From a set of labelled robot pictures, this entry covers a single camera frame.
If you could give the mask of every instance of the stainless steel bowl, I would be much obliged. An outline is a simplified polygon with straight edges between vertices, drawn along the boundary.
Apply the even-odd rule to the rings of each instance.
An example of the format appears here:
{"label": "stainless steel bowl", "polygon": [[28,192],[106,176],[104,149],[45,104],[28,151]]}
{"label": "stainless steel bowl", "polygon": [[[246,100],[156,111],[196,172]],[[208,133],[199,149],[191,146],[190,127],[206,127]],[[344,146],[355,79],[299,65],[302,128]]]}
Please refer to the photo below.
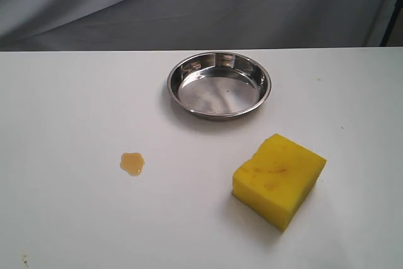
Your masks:
{"label": "stainless steel bowl", "polygon": [[269,96],[271,80],[257,62],[227,52],[202,53],[177,64],[167,79],[171,98],[201,118],[225,121],[245,115]]}

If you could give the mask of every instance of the bowl rim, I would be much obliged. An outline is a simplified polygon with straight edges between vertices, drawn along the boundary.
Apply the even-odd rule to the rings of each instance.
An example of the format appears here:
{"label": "bowl rim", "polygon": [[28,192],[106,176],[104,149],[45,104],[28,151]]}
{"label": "bowl rim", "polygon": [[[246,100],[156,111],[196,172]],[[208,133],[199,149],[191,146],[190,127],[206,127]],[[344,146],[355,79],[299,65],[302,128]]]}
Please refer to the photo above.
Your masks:
{"label": "bowl rim", "polygon": [[[174,72],[178,69],[178,67],[183,65],[184,63],[194,59],[194,58],[201,57],[201,56],[204,56],[204,55],[217,55],[217,54],[220,54],[220,55],[234,55],[236,57],[240,57],[242,59],[245,59],[245,60],[249,61],[250,63],[254,64],[255,66],[257,66],[261,70],[261,72],[264,74],[264,76],[267,78],[267,80],[268,80],[268,89],[266,90],[264,95],[258,100],[258,102],[256,102],[253,106],[251,106],[249,108],[246,108],[245,110],[235,112],[235,113],[205,113],[205,112],[200,112],[198,110],[194,110],[194,109],[192,109],[190,107],[187,107],[186,105],[182,104],[181,100],[178,99],[175,96],[175,94],[174,94],[174,92],[172,90],[172,87],[171,87],[171,80],[172,80],[172,76],[173,76]],[[194,113],[196,115],[203,116],[203,117],[234,118],[234,117],[238,117],[238,116],[241,116],[241,115],[245,115],[245,114],[247,114],[249,112],[252,112],[253,110],[257,109],[259,106],[261,106],[263,104],[263,102],[266,101],[266,99],[268,98],[268,96],[269,96],[269,94],[271,92],[272,83],[271,83],[271,78],[270,78],[270,75],[269,75],[268,71],[260,63],[256,62],[255,60],[253,60],[253,59],[251,59],[249,57],[246,57],[246,56],[241,55],[241,54],[233,53],[233,52],[202,52],[202,53],[187,57],[187,58],[183,59],[181,62],[179,62],[178,64],[176,64],[174,66],[174,68],[171,70],[171,72],[169,73],[169,76],[168,76],[167,81],[166,81],[166,86],[167,86],[167,89],[168,89],[168,92],[169,92],[169,95],[171,96],[171,98],[176,102],[176,104],[178,104],[182,109],[186,110],[187,112]]]}

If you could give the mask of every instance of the orange liquid drop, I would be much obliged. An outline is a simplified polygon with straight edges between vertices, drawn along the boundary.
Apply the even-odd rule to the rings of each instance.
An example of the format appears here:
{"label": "orange liquid drop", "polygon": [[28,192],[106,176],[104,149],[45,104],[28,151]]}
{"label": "orange liquid drop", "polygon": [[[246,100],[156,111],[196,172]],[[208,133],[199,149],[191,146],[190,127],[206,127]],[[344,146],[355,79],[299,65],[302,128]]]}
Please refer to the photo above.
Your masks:
{"label": "orange liquid drop", "polygon": [[120,168],[126,171],[130,176],[138,176],[143,171],[145,161],[138,152],[122,154]]}

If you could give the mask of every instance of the liquid spill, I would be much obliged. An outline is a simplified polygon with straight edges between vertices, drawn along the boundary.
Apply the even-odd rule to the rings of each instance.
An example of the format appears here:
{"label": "liquid spill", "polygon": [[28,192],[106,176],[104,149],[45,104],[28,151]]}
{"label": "liquid spill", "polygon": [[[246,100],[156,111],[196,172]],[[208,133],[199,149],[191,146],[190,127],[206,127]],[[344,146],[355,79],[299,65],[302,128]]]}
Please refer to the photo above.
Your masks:
{"label": "liquid spill", "polygon": [[130,176],[138,176],[143,171],[145,161],[138,152],[124,153],[120,160],[120,168],[126,171]]}

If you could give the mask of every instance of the yellow sponge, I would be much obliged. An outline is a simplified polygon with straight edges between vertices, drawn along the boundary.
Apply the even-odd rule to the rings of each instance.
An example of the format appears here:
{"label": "yellow sponge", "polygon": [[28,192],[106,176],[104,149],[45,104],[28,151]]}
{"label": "yellow sponge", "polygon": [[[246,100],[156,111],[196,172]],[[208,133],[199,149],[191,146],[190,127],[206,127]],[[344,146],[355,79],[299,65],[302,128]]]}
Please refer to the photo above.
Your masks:
{"label": "yellow sponge", "polygon": [[325,164],[323,157],[275,134],[234,173],[232,193],[284,231]]}

